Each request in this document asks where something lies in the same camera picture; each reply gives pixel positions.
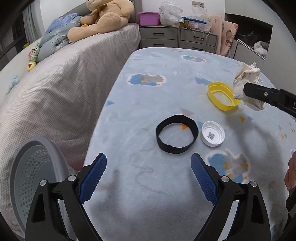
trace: qr code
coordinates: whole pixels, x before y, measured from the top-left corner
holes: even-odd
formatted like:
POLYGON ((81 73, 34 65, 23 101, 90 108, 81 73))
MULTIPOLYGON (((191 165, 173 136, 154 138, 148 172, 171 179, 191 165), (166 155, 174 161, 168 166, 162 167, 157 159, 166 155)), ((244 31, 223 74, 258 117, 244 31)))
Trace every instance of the qr code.
POLYGON ((209 139, 213 140, 215 135, 211 132, 209 132, 208 136, 207 136, 209 139))

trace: robotic claw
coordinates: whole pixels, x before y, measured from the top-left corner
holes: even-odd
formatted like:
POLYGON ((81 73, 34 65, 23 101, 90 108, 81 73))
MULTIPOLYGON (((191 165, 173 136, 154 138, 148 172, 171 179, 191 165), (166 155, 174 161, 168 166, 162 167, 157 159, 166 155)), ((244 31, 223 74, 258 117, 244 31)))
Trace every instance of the robotic claw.
MULTIPOLYGON (((247 96, 256 98, 296 117, 296 96, 284 91, 247 83, 247 96)), ((58 199, 64 200, 69 220, 79 241, 102 241, 90 222, 83 204, 89 200, 106 169, 106 156, 100 153, 94 162, 82 168, 77 176, 49 183, 42 180, 29 211, 26 241, 69 241, 62 220, 58 199)), ((214 167, 207 166, 200 155, 191 158, 192 170, 208 201, 214 205, 204 226, 194 241, 217 241, 228 218, 233 201, 239 205, 227 241, 271 241, 270 226, 264 200, 258 184, 233 182, 220 176, 214 167)), ((296 240, 296 192, 290 191, 286 201, 288 221, 278 241, 296 240)))

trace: light blue blanket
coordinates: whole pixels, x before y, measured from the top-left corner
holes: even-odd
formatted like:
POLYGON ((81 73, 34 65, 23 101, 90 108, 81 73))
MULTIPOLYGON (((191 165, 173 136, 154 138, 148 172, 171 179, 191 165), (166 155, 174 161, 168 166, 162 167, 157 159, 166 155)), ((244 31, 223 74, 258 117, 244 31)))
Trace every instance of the light blue blanket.
POLYGON ((63 17, 53 20, 53 22, 50 24, 50 26, 46 30, 45 34, 48 34, 57 28, 61 28, 61 27, 66 26, 69 22, 71 22, 78 15, 79 15, 79 13, 72 13, 67 16, 63 16, 63 17))
MULTIPOLYGON (((210 101, 207 85, 223 82, 232 87, 241 65, 186 49, 145 48, 130 56, 107 98, 85 160, 89 165, 98 153, 107 156, 106 171, 84 205, 103 240, 193 241, 213 208, 190 167, 195 152, 220 175, 258 183, 272 236, 278 237, 287 218, 284 176, 296 145, 296 123, 270 105, 256 112, 241 102, 224 112, 210 101), (190 117, 199 129, 206 121, 218 122, 225 130, 224 142, 211 148, 199 134, 187 152, 162 151, 155 129, 176 114, 190 117)), ((262 85, 273 87, 260 77, 262 85)), ((160 138, 182 147, 192 141, 192 134, 175 124, 160 138)), ((228 222, 220 240, 230 226, 228 222)))
POLYGON ((71 28, 80 26, 81 17, 82 16, 77 16, 73 18, 72 21, 68 22, 66 26, 56 28, 44 35, 40 41, 40 51, 37 57, 37 63, 69 44, 67 34, 71 28))

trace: black elastic band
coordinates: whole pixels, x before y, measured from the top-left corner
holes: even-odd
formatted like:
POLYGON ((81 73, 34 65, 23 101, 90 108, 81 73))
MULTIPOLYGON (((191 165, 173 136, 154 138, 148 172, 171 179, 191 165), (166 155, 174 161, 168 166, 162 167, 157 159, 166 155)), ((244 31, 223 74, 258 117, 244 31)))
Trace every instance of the black elastic band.
POLYGON ((156 127, 156 139, 157 143, 160 147, 160 149, 164 150, 165 152, 172 153, 172 154, 180 154, 185 151, 187 151, 195 142, 196 138, 198 136, 198 128, 194 120, 188 118, 187 116, 184 115, 174 115, 171 116, 167 119, 165 119, 163 122, 161 122, 157 127, 156 127), (164 144, 161 139, 159 138, 159 134, 165 128, 166 126, 173 124, 173 123, 182 123, 186 125, 192 132, 193 135, 193 141, 188 145, 184 147, 174 147, 170 146, 167 144, 164 144))

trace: stuffed toy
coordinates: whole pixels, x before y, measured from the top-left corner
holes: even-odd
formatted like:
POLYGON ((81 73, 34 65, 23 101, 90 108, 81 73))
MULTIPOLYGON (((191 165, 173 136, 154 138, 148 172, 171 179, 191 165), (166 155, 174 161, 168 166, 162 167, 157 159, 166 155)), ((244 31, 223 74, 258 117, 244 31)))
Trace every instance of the stuffed toy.
POLYGON ((20 82, 20 79, 18 78, 18 76, 17 75, 14 76, 13 80, 8 85, 6 94, 8 95, 11 92, 12 88, 15 87, 19 82, 20 82))
POLYGON ((27 71, 30 71, 36 66, 37 56, 40 51, 40 44, 36 43, 35 47, 29 52, 29 63, 27 66, 27 71))
POLYGON ((81 25, 69 30, 68 39, 77 42, 98 33, 119 30, 128 23, 130 15, 135 11, 129 0, 86 0, 86 6, 92 13, 80 19, 81 25))

